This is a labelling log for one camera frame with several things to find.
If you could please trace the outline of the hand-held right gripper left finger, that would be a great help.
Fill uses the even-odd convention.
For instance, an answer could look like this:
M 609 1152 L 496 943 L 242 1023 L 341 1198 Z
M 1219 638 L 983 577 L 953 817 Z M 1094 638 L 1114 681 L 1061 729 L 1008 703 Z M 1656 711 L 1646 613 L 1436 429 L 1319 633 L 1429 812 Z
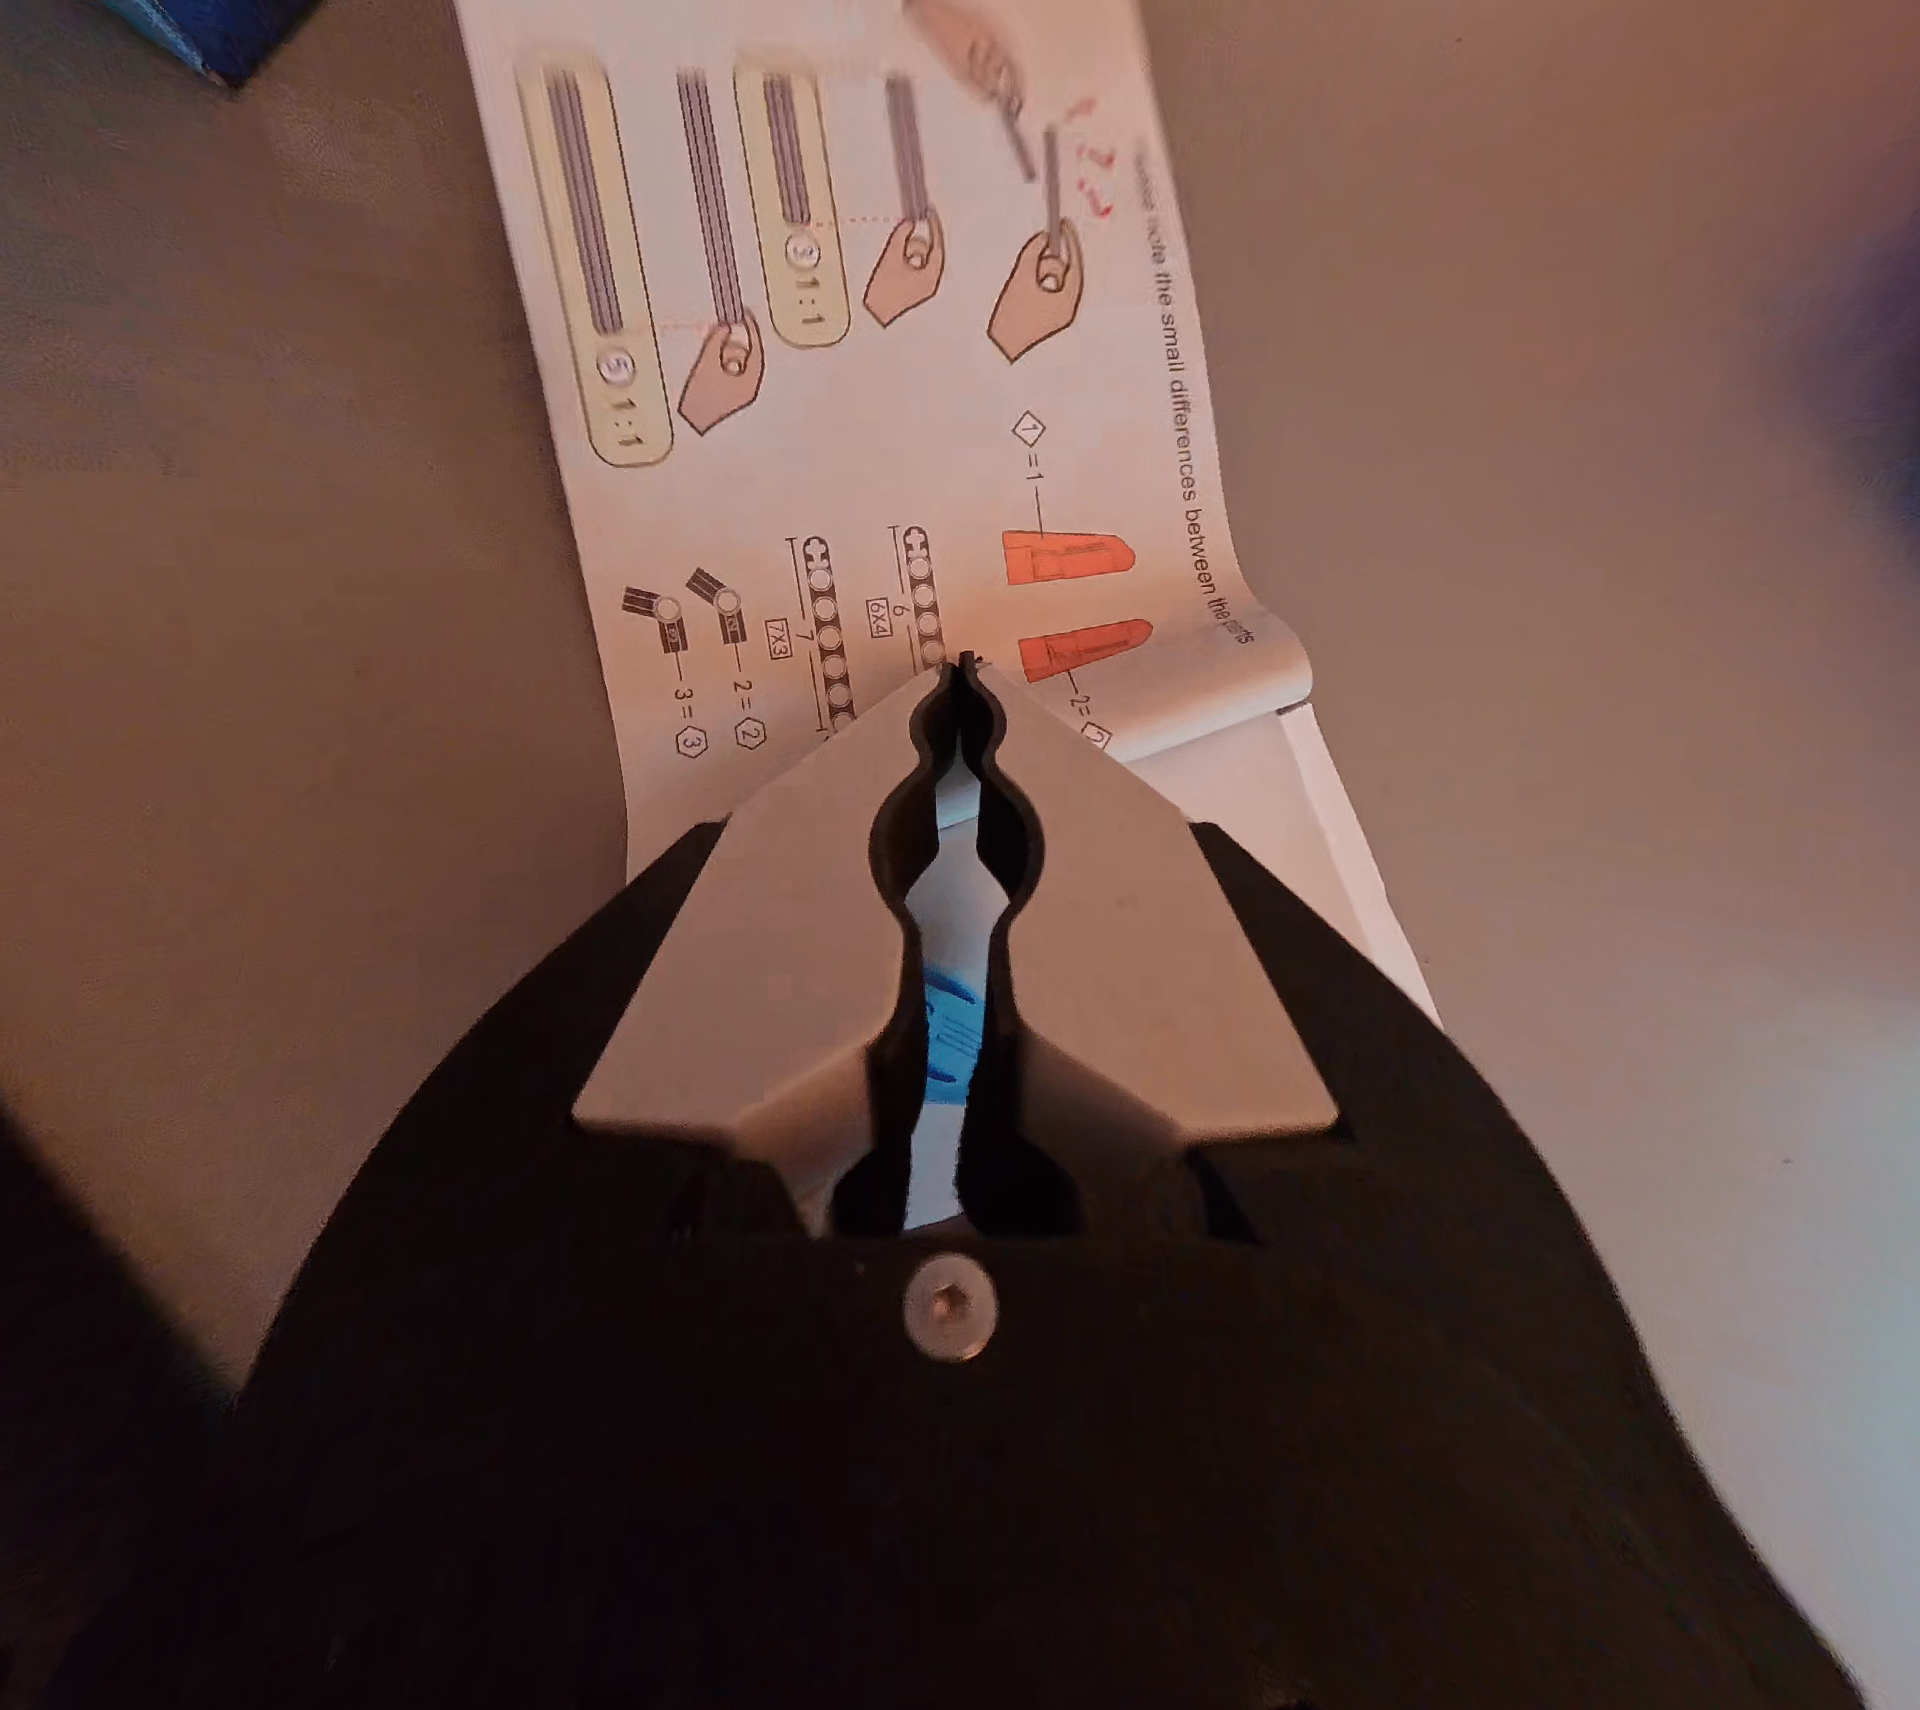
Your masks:
M 912 679 L 727 817 L 576 1123 L 763 1164 L 813 1233 L 901 1231 L 927 1054 L 905 896 L 939 852 L 952 690 Z

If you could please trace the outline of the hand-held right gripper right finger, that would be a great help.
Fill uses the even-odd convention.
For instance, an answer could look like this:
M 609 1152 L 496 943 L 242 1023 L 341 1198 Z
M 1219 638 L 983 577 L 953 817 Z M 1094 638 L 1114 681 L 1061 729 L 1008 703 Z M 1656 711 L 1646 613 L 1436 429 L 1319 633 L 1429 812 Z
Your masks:
M 1082 1233 L 1188 1155 L 1339 1120 L 1195 826 L 994 666 L 959 666 L 1006 907 L 962 1129 L 980 1233 Z

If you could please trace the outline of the blue robot kit booklet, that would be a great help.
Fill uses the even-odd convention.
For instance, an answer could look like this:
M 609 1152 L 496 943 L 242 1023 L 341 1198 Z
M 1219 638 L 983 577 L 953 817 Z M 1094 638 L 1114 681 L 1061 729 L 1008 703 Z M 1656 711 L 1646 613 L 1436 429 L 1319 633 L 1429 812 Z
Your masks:
M 964 659 L 1182 811 L 1338 1126 L 1188 1152 L 1379 1162 L 1383 909 L 1297 637 L 1238 565 L 1135 0 L 453 0 L 587 595 L 638 883 L 415 1109 L 660 1219 L 767 1189 L 573 1118 L 734 811 Z

